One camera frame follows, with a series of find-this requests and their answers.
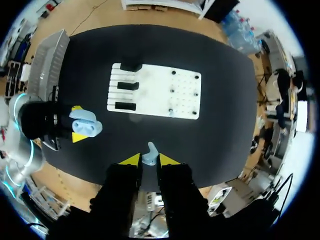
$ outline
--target light blue plastic part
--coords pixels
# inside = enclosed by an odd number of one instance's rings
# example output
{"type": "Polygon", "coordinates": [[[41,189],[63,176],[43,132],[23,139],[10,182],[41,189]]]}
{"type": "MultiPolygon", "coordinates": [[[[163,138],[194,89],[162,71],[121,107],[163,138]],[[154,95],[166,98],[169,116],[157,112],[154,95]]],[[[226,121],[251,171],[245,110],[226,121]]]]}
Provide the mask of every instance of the light blue plastic part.
{"type": "Polygon", "coordinates": [[[102,131],[102,123],[97,121],[96,115],[88,110],[77,109],[70,112],[69,117],[76,119],[72,123],[72,130],[88,137],[95,137],[102,131]]]}
{"type": "Polygon", "coordinates": [[[150,152],[142,155],[142,162],[149,166],[154,166],[157,164],[157,157],[159,155],[159,152],[154,145],[153,142],[148,142],[148,147],[150,152]]]}

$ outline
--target gray tray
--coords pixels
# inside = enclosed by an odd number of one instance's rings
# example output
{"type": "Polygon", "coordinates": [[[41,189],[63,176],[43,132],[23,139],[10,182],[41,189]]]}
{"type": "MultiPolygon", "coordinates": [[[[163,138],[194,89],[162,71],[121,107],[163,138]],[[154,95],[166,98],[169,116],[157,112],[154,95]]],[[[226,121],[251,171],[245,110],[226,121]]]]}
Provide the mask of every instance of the gray tray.
{"type": "Polygon", "coordinates": [[[37,47],[31,65],[27,93],[49,100],[59,75],[70,38],[62,29],[45,38],[37,47]]]}

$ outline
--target floor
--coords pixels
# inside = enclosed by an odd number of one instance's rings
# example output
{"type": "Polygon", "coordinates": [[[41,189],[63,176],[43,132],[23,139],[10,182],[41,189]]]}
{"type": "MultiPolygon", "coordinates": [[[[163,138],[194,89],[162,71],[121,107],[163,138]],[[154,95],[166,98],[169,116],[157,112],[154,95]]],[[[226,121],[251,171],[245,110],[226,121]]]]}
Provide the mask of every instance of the floor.
{"type": "MultiPolygon", "coordinates": [[[[46,19],[40,21],[25,61],[31,62],[38,44],[61,29],[65,29],[67,34],[72,36],[90,29],[126,24],[154,24],[179,28],[226,43],[226,37],[216,23],[205,18],[198,20],[195,14],[183,10],[123,11],[120,0],[65,0],[46,19]]],[[[263,61],[254,55],[249,57],[253,60],[256,75],[263,74],[263,61]]],[[[257,116],[262,114],[263,108],[257,105],[257,116]]],[[[256,126],[253,135],[258,133],[259,129],[256,126]]],[[[262,145],[263,142],[259,144],[259,149],[248,157],[243,174],[248,175],[258,162],[262,145]]],[[[42,170],[34,173],[33,178],[37,183],[46,185],[52,192],[69,201],[71,205],[86,211],[89,210],[89,200],[96,196],[100,187],[62,172],[48,163],[42,170]]],[[[204,197],[210,188],[201,189],[204,197]]]]}

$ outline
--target black tabletop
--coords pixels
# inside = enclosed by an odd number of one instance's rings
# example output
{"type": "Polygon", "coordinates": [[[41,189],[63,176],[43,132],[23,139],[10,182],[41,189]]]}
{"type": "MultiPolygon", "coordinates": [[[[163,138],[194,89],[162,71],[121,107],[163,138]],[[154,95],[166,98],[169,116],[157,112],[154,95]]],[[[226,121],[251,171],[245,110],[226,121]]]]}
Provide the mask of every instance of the black tabletop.
{"type": "MultiPolygon", "coordinates": [[[[103,184],[105,172],[136,153],[158,151],[192,168],[196,185],[236,178],[249,154],[256,122],[256,80],[252,61],[201,34],[158,25],[120,25],[70,37],[59,79],[58,101],[95,113],[102,132],[77,143],[60,139],[46,146],[46,160],[83,180],[103,184]],[[201,73],[197,120],[107,110],[112,65],[137,56],[144,64],[201,73]]],[[[158,191],[155,166],[143,165],[141,188],[158,191]]]]}

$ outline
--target water bottle pack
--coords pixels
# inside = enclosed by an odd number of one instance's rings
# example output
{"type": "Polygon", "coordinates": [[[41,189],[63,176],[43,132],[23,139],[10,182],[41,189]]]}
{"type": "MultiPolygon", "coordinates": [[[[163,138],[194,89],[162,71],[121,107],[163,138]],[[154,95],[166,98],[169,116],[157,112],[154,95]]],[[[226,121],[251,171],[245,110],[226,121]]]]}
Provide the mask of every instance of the water bottle pack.
{"type": "Polygon", "coordinates": [[[232,10],[221,22],[229,45],[246,55],[261,50],[261,41],[255,38],[254,28],[250,26],[249,21],[249,18],[241,17],[238,10],[232,10]]]}

